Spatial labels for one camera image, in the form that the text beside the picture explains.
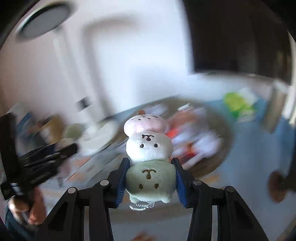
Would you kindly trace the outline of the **person left hand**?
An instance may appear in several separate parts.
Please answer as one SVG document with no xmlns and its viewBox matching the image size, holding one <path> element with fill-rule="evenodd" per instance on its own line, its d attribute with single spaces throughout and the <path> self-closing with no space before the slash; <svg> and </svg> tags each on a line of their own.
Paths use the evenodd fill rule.
<svg viewBox="0 0 296 241">
<path fill-rule="evenodd" d="M 8 208 L 16 220 L 22 219 L 22 213 L 29 212 L 27 219 L 30 225 L 41 225 L 47 216 L 43 193 L 39 187 L 33 191 L 33 204 L 27 204 L 25 201 L 11 198 L 8 202 Z"/>
</svg>

